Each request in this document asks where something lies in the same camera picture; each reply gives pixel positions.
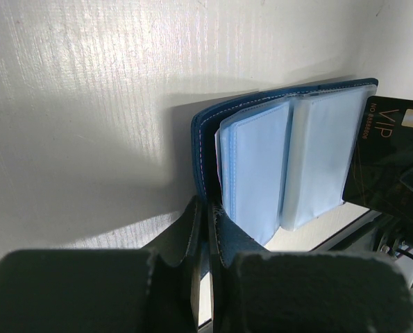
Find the black VIP credit card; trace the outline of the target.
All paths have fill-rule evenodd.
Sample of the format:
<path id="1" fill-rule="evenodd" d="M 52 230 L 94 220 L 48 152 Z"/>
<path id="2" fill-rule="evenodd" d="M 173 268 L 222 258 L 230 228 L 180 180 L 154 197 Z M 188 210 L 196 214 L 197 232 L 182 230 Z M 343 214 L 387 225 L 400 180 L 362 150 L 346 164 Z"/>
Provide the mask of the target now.
<path id="1" fill-rule="evenodd" d="M 413 100 L 368 98 L 343 199 L 413 222 Z"/>

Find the blue leather card holder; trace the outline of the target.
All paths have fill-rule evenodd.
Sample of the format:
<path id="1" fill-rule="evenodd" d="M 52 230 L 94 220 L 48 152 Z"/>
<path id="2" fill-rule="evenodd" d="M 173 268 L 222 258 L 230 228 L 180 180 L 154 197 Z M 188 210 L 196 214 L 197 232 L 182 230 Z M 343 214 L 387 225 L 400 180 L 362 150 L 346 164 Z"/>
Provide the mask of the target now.
<path id="1" fill-rule="evenodd" d="M 342 204 L 375 78 L 284 87 L 210 106 L 191 122 L 193 174 L 221 243 L 261 249 Z"/>

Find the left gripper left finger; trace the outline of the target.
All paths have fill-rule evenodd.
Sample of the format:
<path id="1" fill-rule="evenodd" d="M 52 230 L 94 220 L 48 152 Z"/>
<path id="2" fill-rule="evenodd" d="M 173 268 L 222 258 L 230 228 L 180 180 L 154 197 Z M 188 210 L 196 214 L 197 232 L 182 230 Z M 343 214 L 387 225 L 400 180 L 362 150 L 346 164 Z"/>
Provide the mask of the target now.
<path id="1" fill-rule="evenodd" d="M 17 250 L 0 260 L 0 332 L 196 332 L 202 204 L 140 249 Z"/>

